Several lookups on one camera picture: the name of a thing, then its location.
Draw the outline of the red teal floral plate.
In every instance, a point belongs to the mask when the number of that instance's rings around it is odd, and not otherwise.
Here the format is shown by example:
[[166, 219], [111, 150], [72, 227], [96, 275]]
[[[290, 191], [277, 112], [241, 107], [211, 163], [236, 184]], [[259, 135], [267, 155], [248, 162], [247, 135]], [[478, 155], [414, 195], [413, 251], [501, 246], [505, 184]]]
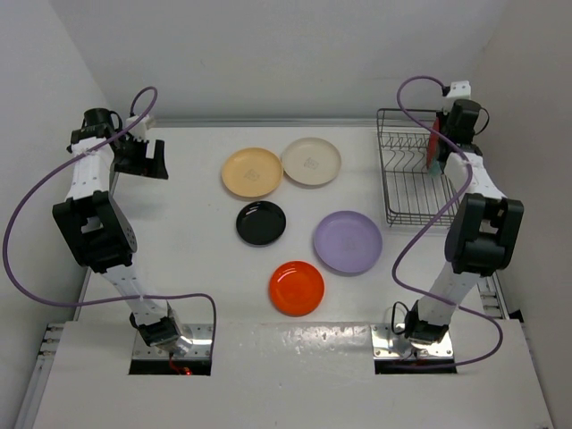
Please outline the red teal floral plate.
[[438, 161], [440, 145], [438, 132], [441, 131], [441, 122], [442, 114], [437, 114], [426, 146], [425, 167], [427, 172], [432, 176], [440, 176], [442, 174], [442, 169]]

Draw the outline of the yellow plastic plate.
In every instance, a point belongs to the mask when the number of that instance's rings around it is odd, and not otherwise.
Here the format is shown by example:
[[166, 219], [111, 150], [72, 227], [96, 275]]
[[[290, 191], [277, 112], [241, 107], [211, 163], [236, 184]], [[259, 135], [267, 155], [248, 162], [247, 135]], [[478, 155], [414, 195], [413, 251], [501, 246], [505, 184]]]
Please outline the yellow plastic plate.
[[227, 190], [242, 198], [259, 198], [279, 187], [283, 177], [280, 158], [261, 147], [243, 148], [227, 158], [221, 176]]

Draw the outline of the black glossy plate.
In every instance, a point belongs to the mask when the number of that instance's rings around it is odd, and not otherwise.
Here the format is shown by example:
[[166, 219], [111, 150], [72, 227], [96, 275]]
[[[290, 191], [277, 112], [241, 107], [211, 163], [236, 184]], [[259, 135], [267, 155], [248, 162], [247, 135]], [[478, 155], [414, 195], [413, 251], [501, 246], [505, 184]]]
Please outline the black glossy plate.
[[244, 206], [236, 218], [240, 238], [252, 246], [267, 246], [284, 233], [287, 219], [282, 209], [270, 201], [256, 201]]

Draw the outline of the lilac plastic plate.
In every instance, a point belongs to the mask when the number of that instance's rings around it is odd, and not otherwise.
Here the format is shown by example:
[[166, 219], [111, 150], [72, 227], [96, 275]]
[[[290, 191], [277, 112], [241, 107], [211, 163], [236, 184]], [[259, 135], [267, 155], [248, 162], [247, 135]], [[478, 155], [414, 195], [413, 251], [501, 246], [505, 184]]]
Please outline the lilac plastic plate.
[[338, 273], [361, 274], [373, 268], [383, 252], [383, 236], [366, 215], [337, 211], [315, 228], [313, 245], [318, 258]]

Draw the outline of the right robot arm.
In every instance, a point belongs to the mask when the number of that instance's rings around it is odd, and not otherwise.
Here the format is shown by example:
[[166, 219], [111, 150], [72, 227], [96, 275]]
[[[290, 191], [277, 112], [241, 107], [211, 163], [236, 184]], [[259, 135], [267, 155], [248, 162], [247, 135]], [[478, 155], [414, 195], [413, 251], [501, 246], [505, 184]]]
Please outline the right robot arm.
[[459, 151], [441, 138], [428, 150], [460, 201], [445, 240], [446, 264], [430, 289], [431, 296], [419, 299], [406, 315], [404, 336], [416, 343], [441, 341], [453, 313], [478, 279], [506, 268], [516, 245], [524, 206], [497, 188], [473, 143], [481, 110], [475, 101], [454, 101], [437, 124]]

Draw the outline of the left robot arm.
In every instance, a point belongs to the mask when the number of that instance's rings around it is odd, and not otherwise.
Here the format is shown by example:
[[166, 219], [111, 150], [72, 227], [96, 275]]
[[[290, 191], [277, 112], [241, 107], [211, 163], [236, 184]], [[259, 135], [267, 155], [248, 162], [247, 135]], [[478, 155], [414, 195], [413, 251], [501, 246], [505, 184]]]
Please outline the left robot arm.
[[121, 129], [121, 118], [114, 111], [92, 108], [84, 113], [68, 147], [80, 160], [73, 167], [64, 202], [52, 209], [53, 217], [76, 262], [101, 274], [127, 300], [130, 323], [145, 344], [180, 355], [183, 342], [176, 315], [167, 299], [156, 298], [140, 280], [135, 232], [111, 191], [116, 173], [167, 179], [164, 142], [156, 141], [151, 157], [143, 130], [105, 143]]

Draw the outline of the cream plastic plate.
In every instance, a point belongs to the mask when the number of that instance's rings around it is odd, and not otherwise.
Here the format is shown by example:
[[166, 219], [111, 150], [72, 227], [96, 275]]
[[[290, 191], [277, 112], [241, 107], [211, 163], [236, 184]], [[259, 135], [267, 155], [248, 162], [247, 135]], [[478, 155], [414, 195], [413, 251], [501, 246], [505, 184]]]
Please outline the cream plastic plate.
[[291, 142], [282, 152], [284, 172], [295, 182], [323, 186], [341, 170], [341, 153], [334, 144], [320, 138], [302, 138]]

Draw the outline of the orange glossy plate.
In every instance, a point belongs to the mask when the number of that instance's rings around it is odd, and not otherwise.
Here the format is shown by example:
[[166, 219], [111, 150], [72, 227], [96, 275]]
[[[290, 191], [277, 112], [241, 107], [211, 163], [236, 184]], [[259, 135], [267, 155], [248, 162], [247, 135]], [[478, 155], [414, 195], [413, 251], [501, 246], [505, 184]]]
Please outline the orange glossy plate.
[[276, 268], [268, 283], [268, 295], [280, 313], [301, 317], [314, 312], [325, 293], [324, 278], [305, 261], [289, 261]]

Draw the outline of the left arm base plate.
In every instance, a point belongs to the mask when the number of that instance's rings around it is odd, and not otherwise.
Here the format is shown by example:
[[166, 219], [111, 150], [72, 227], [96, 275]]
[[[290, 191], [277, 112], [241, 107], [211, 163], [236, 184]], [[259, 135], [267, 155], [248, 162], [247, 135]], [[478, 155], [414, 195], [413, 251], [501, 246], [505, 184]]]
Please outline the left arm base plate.
[[210, 376], [212, 368], [211, 324], [184, 324], [182, 326], [182, 351], [171, 357], [167, 351], [149, 347], [135, 336], [129, 375], [196, 375]]

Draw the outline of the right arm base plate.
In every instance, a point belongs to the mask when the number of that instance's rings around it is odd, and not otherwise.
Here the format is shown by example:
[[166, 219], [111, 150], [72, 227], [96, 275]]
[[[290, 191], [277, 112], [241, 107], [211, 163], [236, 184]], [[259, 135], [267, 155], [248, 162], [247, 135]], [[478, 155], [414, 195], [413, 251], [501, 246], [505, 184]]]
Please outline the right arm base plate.
[[374, 371], [376, 374], [455, 374], [455, 354], [450, 335], [425, 344], [395, 333], [390, 324], [371, 324]]

